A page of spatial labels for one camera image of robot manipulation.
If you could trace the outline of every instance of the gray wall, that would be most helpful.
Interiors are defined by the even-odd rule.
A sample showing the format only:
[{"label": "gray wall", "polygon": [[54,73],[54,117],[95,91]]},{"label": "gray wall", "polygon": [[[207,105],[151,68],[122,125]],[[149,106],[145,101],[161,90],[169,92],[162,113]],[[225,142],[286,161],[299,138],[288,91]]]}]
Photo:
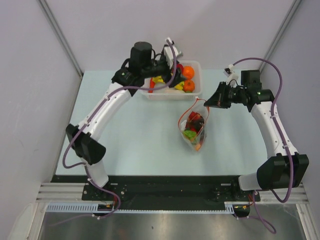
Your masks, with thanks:
[{"label": "gray wall", "polygon": [[[47,0],[85,70],[115,70],[137,41],[171,37],[185,60],[221,69],[265,55],[293,0]],[[244,68],[259,63],[245,62]]]},{"label": "gray wall", "polygon": [[0,3],[0,239],[49,179],[80,79],[36,0]]},{"label": "gray wall", "polygon": [[[310,165],[303,179],[311,207],[320,226],[320,1],[303,1],[271,61],[283,75],[278,111],[291,141]],[[278,89],[277,73],[267,67],[264,88]]]}]

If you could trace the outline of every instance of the table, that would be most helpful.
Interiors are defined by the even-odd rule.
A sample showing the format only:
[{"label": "table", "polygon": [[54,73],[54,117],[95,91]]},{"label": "table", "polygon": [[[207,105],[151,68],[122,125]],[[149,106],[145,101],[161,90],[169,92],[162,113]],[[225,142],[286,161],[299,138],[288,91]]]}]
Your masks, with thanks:
[{"label": "table", "polygon": [[[86,71],[70,122],[77,125],[102,98],[114,71]],[[225,81],[223,69],[202,70],[202,98],[208,99]],[[99,142],[106,147],[103,163],[109,175],[221,176],[257,171],[267,160],[259,127],[247,108],[210,109],[207,138],[200,152],[182,139],[178,119],[193,101],[151,101],[137,92],[113,116]],[[64,169],[62,146],[56,175],[85,175],[83,166]],[[79,162],[69,151],[68,165]]]}]

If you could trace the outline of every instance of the white plastic container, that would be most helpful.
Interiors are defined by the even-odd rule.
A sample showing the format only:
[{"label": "white plastic container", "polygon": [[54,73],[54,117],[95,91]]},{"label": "white plastic container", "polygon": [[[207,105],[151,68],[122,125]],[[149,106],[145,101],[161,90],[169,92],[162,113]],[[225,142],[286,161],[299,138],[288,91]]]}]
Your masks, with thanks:
[{"label": "white plastic container", "polygon": [[[192,60],[179,60],[179,63],[183,66],[191,66],[194,69],[194,77],[191,79],[194,81],[195,89],[191,93],[166,93],[165,89],[156,90],[152,93],[148,91],[140,91],[149,100],[195,100],[195,97],[201,95],[203,83],[202,83],[202,70],[200,63]],[[150,78],[144,81],[144,88],[149,88]]]}]

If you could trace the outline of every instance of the transparent plastic bag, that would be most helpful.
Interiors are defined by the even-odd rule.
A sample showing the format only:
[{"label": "transparent plastic bag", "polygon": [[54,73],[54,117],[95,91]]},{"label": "transparent plastic bag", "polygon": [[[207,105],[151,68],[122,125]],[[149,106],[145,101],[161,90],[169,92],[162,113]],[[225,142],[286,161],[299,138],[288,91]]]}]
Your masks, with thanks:
[{"label": "transparent plastic bag", "polygon": [[207,136],[206,122],[210,109],[204,106],[205,101],[196,97],[194,104],[182,114],[178,121],[183,139],[196,151],[201,149]]}]

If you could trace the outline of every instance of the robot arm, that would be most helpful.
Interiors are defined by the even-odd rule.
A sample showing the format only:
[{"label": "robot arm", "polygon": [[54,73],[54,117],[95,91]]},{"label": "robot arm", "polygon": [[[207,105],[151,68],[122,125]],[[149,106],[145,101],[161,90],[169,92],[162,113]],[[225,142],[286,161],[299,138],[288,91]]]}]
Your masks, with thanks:
[{"label": "robot arm", "polygon": [[[241,103],[247,106],[248,111],[256,120],[261,131],[268,160],[258,168],[257,172],[239,177],[239,186],[242,190],[270,190],[287,188],[290,181],[288,149],[293,161],[293,184],[297,187],[309,164],[307,155],[299,154],[288,138],[288,135],[279,119],[277,105],[274,105],[274,116],[271,108],[274,96],[269,89],[262,89],[259,70],[241,71],[241,85],[233,87],[238,76],[233,71],[233,65],[225,69],[228,76],[226,82],[220,82],[216,92],[204,106],[228,109],[231,103]],[[282,141],[280,131],[285,138]]]},{"label": "robot arm", "polygon": [[[172,45],[175,56],[182,56],[182,52],[171,39],[168,38],[167,41]],[[137,42],[131,49],[130,58],[126,59],[121,69],[114,74],[108,90],[90,114],[77,126],[69,124],[66,128],[70,142],[78,134],[72,148],[82,162],[87,165],[92,180],[99,187],[103,187],[109,178],[105,172],[103,161],[101,161],[106,153],[106,148],[98,143],[98,140],[112,116],[136,93],[138,88],[144,85],[146,78],[162,76],[165,83],[168,83],[172,78],[174,58],[171,48],[164,45],[158,60],[155,57],[151,58],[152,50],[150,43]],[[174,87],[183,80],[184,77],[178,68],[169,87]],[[114,91],[117,92],[109,98],[110,93]]]}]

